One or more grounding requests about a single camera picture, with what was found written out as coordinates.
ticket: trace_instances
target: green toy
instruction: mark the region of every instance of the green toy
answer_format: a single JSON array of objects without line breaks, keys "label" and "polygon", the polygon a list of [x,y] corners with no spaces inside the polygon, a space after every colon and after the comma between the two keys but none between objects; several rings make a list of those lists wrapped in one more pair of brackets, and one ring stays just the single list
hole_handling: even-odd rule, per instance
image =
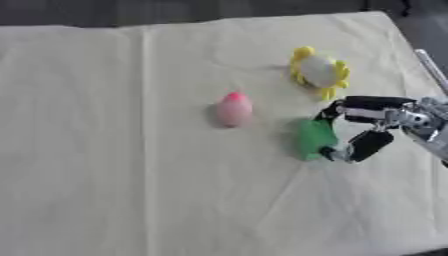
[{"label": "green toy", "polygon": [[322,147],[333,147],[338,144],[333,128],[326,120],[303,119],[297,128],[297,150],[304,161],[322,157],[319,150]]}]

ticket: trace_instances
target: pink toy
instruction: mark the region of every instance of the pink toy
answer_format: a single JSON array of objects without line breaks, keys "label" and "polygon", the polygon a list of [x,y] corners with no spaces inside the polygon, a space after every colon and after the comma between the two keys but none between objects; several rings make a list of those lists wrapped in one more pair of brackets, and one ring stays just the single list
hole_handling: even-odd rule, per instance
[{"label": "pink toy", "polygon": [[225,126],[240,126],[252,115],[252,103],[246,95],[232,92],[217,105],[217,115]]}]

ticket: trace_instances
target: table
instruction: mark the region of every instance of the table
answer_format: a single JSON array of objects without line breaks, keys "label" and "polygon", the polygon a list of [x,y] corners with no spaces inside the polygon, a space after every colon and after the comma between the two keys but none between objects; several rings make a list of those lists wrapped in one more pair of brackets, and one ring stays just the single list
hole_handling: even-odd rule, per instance
[{"label": "table", "polygon": [[[0,29],[2,255],[400,255],[448,244],[448,174],[403,135],[360,164],[301,162],[328,103],[287,63],[347,61],[345,95],[438,96],[381,13]],[[254,102],[237,129],[211,107]],[[365,127],[337,124],[349,138]]]}]

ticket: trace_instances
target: toy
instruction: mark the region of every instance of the toy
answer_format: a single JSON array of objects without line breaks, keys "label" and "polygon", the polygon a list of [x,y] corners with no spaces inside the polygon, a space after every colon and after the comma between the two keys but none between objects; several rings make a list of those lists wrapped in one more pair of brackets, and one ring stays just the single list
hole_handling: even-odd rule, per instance
[{"label": "toy", "polygon": [[223,125],[240,126],[252,115],[252,103],[246,95],[232,92],[217,104],[216,111]]},{"label": "toy", "polygon": [[330,100],[336,88],[347,88],[350,70],[345,62],[318,55],[314,48],[297,48],[290,63],[291,75],[299,84],[311,84],[320,89],[322,99]]},{"label": "toy", "polygon": [[322,120],[300,120],[297,132],[296,149],[300,158],[305,161],[322,157],[319,153],[321,148],[338,144],[333,128]]}]

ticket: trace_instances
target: plush toy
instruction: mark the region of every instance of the plush toy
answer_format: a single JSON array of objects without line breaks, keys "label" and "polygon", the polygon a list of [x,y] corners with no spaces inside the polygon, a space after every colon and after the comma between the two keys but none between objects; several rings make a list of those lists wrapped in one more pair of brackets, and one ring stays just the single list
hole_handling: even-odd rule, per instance
[{"label": "plush toy", "polygon": [[252,103],[241,92],[229,93],[217,104],[219,121],[228,127],[236,127],[246,122],[252,115]]},{"label": "plush toy", "polygon": [[340,60],[316,54],[314,48],[297,48],[291,58],[291,74],[299,84],[310,84],[319,88],[322,99],[330,100],[336,88],[347,88],[350,73],[347,65]]}]

